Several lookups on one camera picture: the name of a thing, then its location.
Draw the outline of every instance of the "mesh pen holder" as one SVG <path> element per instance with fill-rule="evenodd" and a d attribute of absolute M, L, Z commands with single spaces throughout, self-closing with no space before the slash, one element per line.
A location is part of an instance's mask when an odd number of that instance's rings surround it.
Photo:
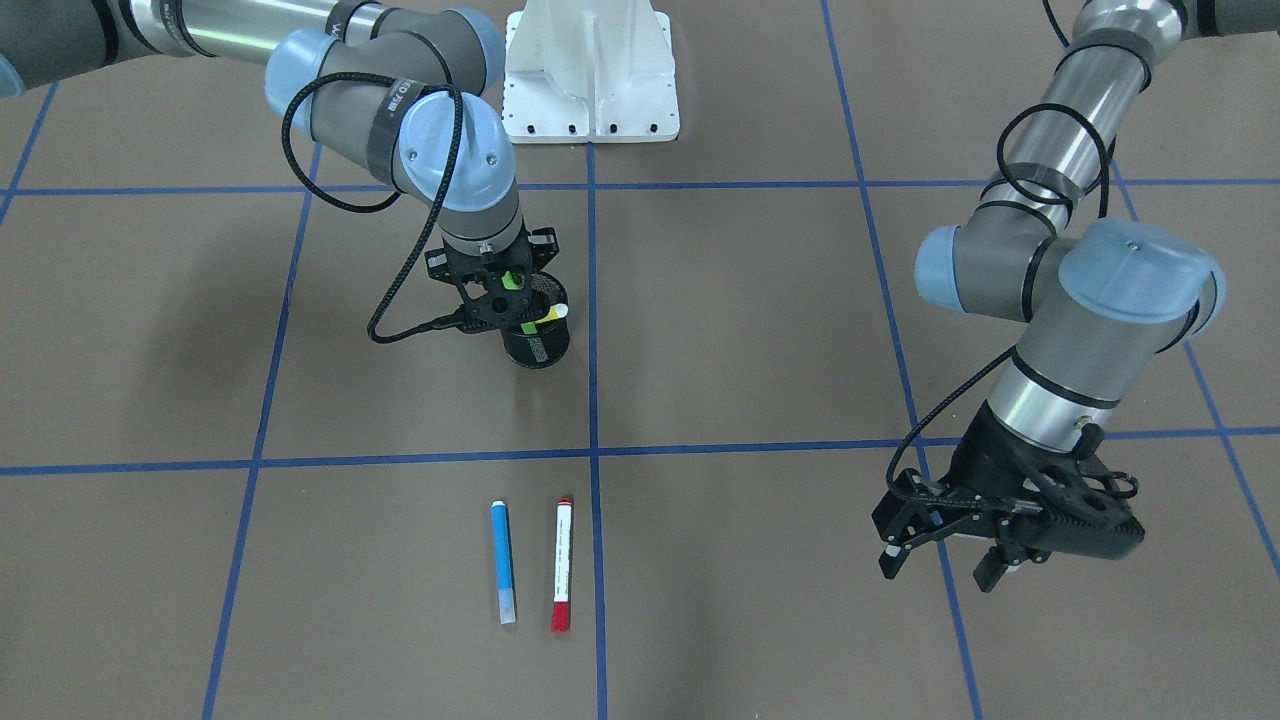
<path fill-rule="evenodd" d="M 530 284 L 547 296 L 548 306 L 568 304 L 564 286 L 547 273 L 532 273 Z M 507 356 L 521 368 L 532 370 L 550 368 L 568 350 L 568 320 L 557 318 L 545 323 L 524 323 L 503 328 L 502 345 L 507 350 Z"/>

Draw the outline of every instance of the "black cable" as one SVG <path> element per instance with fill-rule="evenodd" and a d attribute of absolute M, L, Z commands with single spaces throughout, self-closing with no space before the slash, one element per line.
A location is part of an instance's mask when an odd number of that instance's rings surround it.
<path fill-rule="evenodd" d="M 1037 105 L 1032 105 L 1030 108 L 1023 110 L 1021 113 L 1018 113 L 1018 115 L 1014 117 L 1014 119 L 1010 120 L 1007 126 L 1005 126 L 1005 129 L 1000 133 L 1000 140 L 996 141 L 996 167 L 1000 168 L 1001 178 L 1004 178 L 1004 181 L 1007 182 L 1010 187 L 1018 191 L 1018 195 L 1021 195 L 1023 197 L 1033 202 L 1041 202 L 1044 205 L 1066 205 L 1066 211 L 1068 213 L 1073 211 L 1074 208 L 1069 197 L 1061 197 L 1061 196 L 1044 197 L 1041 195 L 1033 195 L 1029 190 L 1023 187 L 1012 177 L 1012 173 L 1009 169 L 1009 163 L 1005 160 L 1005 143 L 1009 141 L 1009 135 L 1014 132 L 1015 127 L 1018 127 L 1018 123 L 1021 123 L 1023 120 L 1034 115 L 1036 113 L 1042 113 L 1046 110 L 1061 113 L 1071 118 L 1073 120 L 1076 122 L 1076 124 L 1084 128 L 1084 132 L 1089 136 L 1089 140 L 1093 141 L 1093 147 L 1098 151 L 1098 177 L 1094 178 L 1092 183 L 1089 183 L 1088 188 L 1085 188 L 1085 192 L 1088 192 L 1093 187 L 1102 188 L 1101 192 L 1098 193 L 1098 218 L 1106 218 L 1107 202 L 1111 191 L 1111 151 L 1115 150 L 1115 143 L 1111 145 L 1111 150 L 1107 150 L 1107 143 L 1106 141 L 1102 140 L 1102 133 L 1098 132 L 1098 128 L 1093 127 L 1093 123 L 1091 123 L 1088 118 L 1085 118 L 1083 114 L 1080 114 L 1079 110 L 1071 108 L 1070 105 L 1061 105 L 1059 102 L 1039 102 Z"/>
<path fill-rule="evenodd" d="M 293 100 L 289 101 L 289 106 L 285 108 L 284 110 L 284 117 L 280 128 L 280 143 L 284 147 L 284 159 L 289 163 L 289 169 L 293 170 L 293 174 L 294 177 L 298 178 L 298 182 L 301 182 L 316 197 L 333 205 L 334 208 L 347 210 L 348 213 L 378 213 L 385 210 L 390 208 L 392 204 L 394 204 L 397 200 L 399 200 L 402 195 L 401 192 L 392 192 L 389 197 L 374 205 L 355 205 L 344 200 L 339 200 L 329 195 L 324 190 L 321 190 L 320 186 L 314 183 L 311 178 L 308 178 L 307 174 L 302 172 L 302 167 L 298 165 L 298 159 L 293 152 L 293 143 L 289 133 L 291 128 L 293 127 L 293 115 L 298 111 L 298 108 L 302 105 L 303 101 L 306 101 L 307 97 L 310 97 L 316 90 L 332 82 L 367 82 L 371 85 L 390 87 L 396 82 L 396 78 L 390 76 L 380 76 L 374 73 L 330 73 L 319 77 L 308 82 L 307 85 L 302 86 L 302 90 L 300 90 L 297 95 L 293 96 Z M 422 88 L 422 92 L 419 95 L 419 99 L 431 95 L 433 92 L 447 92 L 449 94 L 449 97 L 453 99 L 453 133 L 449 140 L 448 156 L 445 158 L 444 161 L 444 172 L 440 177 L 440 187 L 435 193 L 434 199 L 435 201 L 431 202 L 431 211 L 426 217 L 426 223 L 422 225 L 422 232 L 419 233 L 417 241 L 413 243 L 413 249 L 410 251 L 408 258 L 404 260 L 404 264 L 401 266 L 399 272 L 396 273 L 396 278 L 392 281 L 392 284 L 387 288 L 387 292 L 383 293 L 383 299 L 378 302 L 378 307 L 374 310 L 372 316 L 370 316 L 369 319 L 369 324 L 365 327 L 365 331 L 369 333 L 369 340 L 372 340 L 379 345 L 398 342 L 419 333 L 457 327 L 460 324 L 458 320 L 452 315 L 444 315 L 429 323 L 415 325 L 412 328 L 408 328 L 407 331 L 402 331 L 392 336 L 383 336 L 378 333 L 378 323 L 381 322 L 383 315 L 387 313 L 387 309 L 396 299 L 396 295 L 399 292 L 401 286 L 404 284 L 404 281 L 408 278 L 410 272 L 413 270 L 413 264 L 417 263 L 417 259 L 422 255 L 422 250 L 426 247 L 428 241 L 431 238 L 431 232 L 435 231 L 435 222 L 440 217 L 440 209 L 444 206 L 444 196 L 449 192 L 449 183 L 453 182 L 453 169 L 457 165 L 458 152 L 462 147 L 462 108 L 463 108 L 462 91 L 452 85 L 426 86 L 425 88 Z"/>
<path fill-rule="evenodd" d="M 435 229 L 435 220 L 440 217 L 440 209 L 444 208 L 444 196 L 449 192 L 449 183 L 453 182 L 453 168 L 458 163 L 458 151 L 462 147 L 462 91 L 452 85 L 443 85 L 428 87 L 424 90 L 424 95 L 430 95 L 431 92 L 438 91 L 448 92 L 449 96 L 453 97 L 453 135 L 449 140 L 449 154 L 444 160 L 444 172 L 440 176 L 440 188 L 435 193 L 434 202 L 431 202 L 431 211 L 426 215 L 426 223 L 422 225 L 422 232 L 419 233 L 417 242 L 413 243 L 413 250 L 411 250 L 408 258 L 404 259 L 404 265 L 401 266 L 399 273 L 396 273 L 396 279 L 392 281 L 392 284 L 387 288 L 381 301 L 378 302 L 378 307 L 374 310 L 374 315 L 369 318 L 369 325 L 365 328 L 369 333 L 369 340 L 379 345 L 388 345 L 428 331 L 452 327 L 447 323 L 445 318 L 448 316 L 445 316 L 436 318 L 430 323 L 413 325 L 407 331 L 401 331 L 392 336 L 378 334 L 378 323 L 381 322 L 383 314 L 387 313 L 387 307 L 389 307 L 392 300 L 396 299 L 396 293 L 399 292 L 401 286 L 404 284 L 404 279 L 408 278 L 410 272 L 413 269 L 413 264 L 417 263 L 419 256 L 422 255 L 422 249 L 426 247 L 426 242 L 431 238 L 431 231 Z"/>
<path fill-rule="evenodd" d="M 1050 27 L 1053 28 L 1053 35 L 1057 36 L 1057 41 L 1062 44 L 1066 49 L 1071 42 L 1066 40 L 1066 35 L 1062 33 L 1062 26 L 1057 24 L 1057 17 L 1053 14 L 1053 8 L 1050 8 L 1048 0 L 1041 0 L 1041 5 L 1044 5 L 1044 15 L 1048 18 Z"/>
<path fill-rule="evenodd" d="M 989 375 L 992 370 L 998 368 L 1005 360 L 1009 360 L 1012 355 L 1014 355 L 1012 347 L 1009 347 L 1007 350 L 997 355 L 995 360 L 987 363 L 987 365 L 983 369 L 978 370 L 972 378 L 965 380 L 964 384 L 957 387 L 951 395 L 948 395 L 942 402 L 940 402 L 937 407 L 931 410 L 928 415 L 920 419 L 920 421 L 916 423 L 914 428 L 911 428 L 911 432 L 906 433 L 906 437 L 902 438 L 902 442 L 900 442 L 897 445 L 897 448 L 893 451 L 893 459 L 890 460 L 888 468 L 884 470 L 884 486 L 888 487 L 888 492 L 892 493 L 893 497 L 910 502 L 923 502 L 925 505 L 936 505 L 940 507 L 970 507 L 978 510 L 1001 505 L 998 500 L 993 498 L 950 500 L 927 493 L 906 492 L 899 489 L 897 486 L 893 483 L 893 473 L 897 471 L 897 464 L 902 460 L 902 454 L 906 452 L 906 448 L 910 447 L 913 442 L 915 442 L 915 438 L 920 437 L 920 433 L 924 432 L 924 428 L 928 427 L 928 424 L 932 423 L 934 418 L 941 415 L 942 411 L 946 410 L 952 402 L 955 402 L 957 397 L 969 392 L 969 388 L 978 384 L 978 382 L 982 380 L 982 378 Z"/>
<path fill-rule="evenodd" d="M 312 195 L 315 195 L 320 200 L 324 200 L 325 202 L 333 205 L 334 208 L 339 208 L 348 213 L 380 213 L 390 208 L 397 200 L 399 200 L 401 193 L 393 192 L 390 197 L 374 205 L 353 205 L 351 202 L 347 202 L 346 200 L 339 200 L 329 195 L 328 192 L 320 190 L 320 186 L 311 182 L 311 178 L 308 178 L 307 174 L 302 172 L 302 167 L 298 165 L 298 159 L 293 154 L 293 137 L 289 132 L 293 128 L 293 115 L 297 114 L 298 108 L 302 106 L 302 104 L 307 100 L 307 97 L 310 97 L 315 91 L 320 90 L 321 87 L 332 82 L 367 82 L 370 85 L 381 85 L 384 87 L 390 87 L 392 83 L 396 82 L 396 78 L 390 76 L 379 76 L 374 73 L 330 73 L 319 77 L 308 82 L 307 85 L 302 86 L 302 90 L 300 90 L 297 95 L 293 96 L 293 100 L 289 101 L 289 106 L 284 109 L 284 118 L 280 126 L 280 145 L 284 147 L 284 160 L 289 163 L 289 169 L 293 170 L 293 176 L 298 178 L 298 182 L 301 182 L 307 190 L 311 191 Z"/>

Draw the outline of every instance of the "robotic arm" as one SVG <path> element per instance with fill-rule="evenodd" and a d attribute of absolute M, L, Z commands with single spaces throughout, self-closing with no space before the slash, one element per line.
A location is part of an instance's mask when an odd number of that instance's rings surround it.
<path fill-rule="evenodd" d="M 374 211 L 407 193 L 431 206 L 444 247 L 426 254 L 428 274 L 454 286 L 461 305 L 402 333 L 376 331 L 422 252 L 429 220 L 370 320 L 374 341 L 443 328 L 499 329 L 520 365 L 545 368 L 563 356 L 566 292 L 543 272 L 559 250 L 556 232 L 525 227 L 515 151 L 500 118 L 477 97 L 502 77 L 506 58 L 502 33 L 485 15 L 422 14 L 358 0 L 0 4 L 0 97 L 156 54 L 265 64 L 268 102 L 278 114 L 397 191 L 375 206 L 337 201 L 291 158 L 321 199 Z"/>
<path fill-rule="evenodd" d="M 886 578 L 951 534 L 995 541 L 974 570 L 983 592 L 1052 552 L 1119 559 L 1142 542 L 1126 502 L 1137 480 L 1098 460 L 1102 428 L 1153 355 L 1217 315 L 1225 278 L 1202 250 L 1151 225 L 1101 219 L 1078 241 L 1059 233 L 1082 197 L 1106 191 L 1107 147 L 1181 40 L 1276 28 L 1276 0 L 1091 0 L 1080 10 L 1043 101 L 1002 133 L 977 210 L 929 233 L 916 256 L 925 300 L 1028 327 L 948 471 L 931 482 L 891 466 L 872 514 Z"/>

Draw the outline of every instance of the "blue joint cap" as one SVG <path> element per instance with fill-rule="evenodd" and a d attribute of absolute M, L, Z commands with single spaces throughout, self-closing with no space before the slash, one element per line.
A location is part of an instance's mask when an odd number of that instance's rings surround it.
<path fill-rule="evenodd" d="M 1057 277 L 1073 300 L 1103 318 L 1156 324 L 1190 311 L 1216 266 L 1176 234 L 1107 218 L 1062 259 Z"/>
<path fill-rule="evenodd" d="M 480 38 L 480 47 L 484 50 L 484 87 L 489 90 L 502 79 L 502 73 L 507 69 L 507 41 L 502 38 L 502 31 L 480 10 L 449 8 L 447 12 L 462 15 Z"/>
<path fill-rule="evenodd" d="M 276 115 L 284 110 L 302 86 L 320 77 L 329 49 L 338 40 L 319 29 L 302 28 L 291 32 L 275 46 L 266 60 L 266 104 Z M 293 114 L 293 129 L 311 135 L 311 100 L 307 97 Z"/>
<path fill-rule="evenodd" d="M 396 151 L 413 184 L 433 202 L 440 190 L 453 136 L 453 97 L 433 92 L 404 114 Z M 460 213 L 493 208 L 516 182 L 516 150 L 502 118 L 470 92 L 462 94 L 462 145 L 444 206 Z"/>
<path fill-rule="evenodd" d="M 955 241 L 957 225 L 945 225 L 924 236 L 915 254 L 915 290 L 925 301 L 964 313 L 956 288 Z"/>
<path fill-rule="evenodd" d="M 17 97 L 23 92 L 27 92 L 27 83 L 22 82 L 18 68 L 0 54 L 0 97 Z"/>

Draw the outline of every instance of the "brown floor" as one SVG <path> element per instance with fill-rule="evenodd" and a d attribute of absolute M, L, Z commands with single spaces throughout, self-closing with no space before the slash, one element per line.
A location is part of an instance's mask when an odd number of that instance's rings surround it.
<path fill-rule="evenodd" d="M 573 305 L 539 373 L 492 336 L 365 338 L 425 210 L 308 201 L 261 68 L 0 102 L 0 717 L 1275 717 L 1280 40 L 1187 42 L 1120 133 L 1112 214 L 1231 282 L 1102 447 L 1146 543 L 983 596 L 975 541 L 883 580 L 868 514 L 909 416 L 1020 333 L 925 305 L 911 264 L 1051 78 L 1039 4 L 655 9 L 680 140 L 517 151 Z M 375 197 L 332 152 L 317 177 Z M 415 277 L 388 327 L 451 293 Z M 934 470 L 986 387 L 927 433 Z"/>

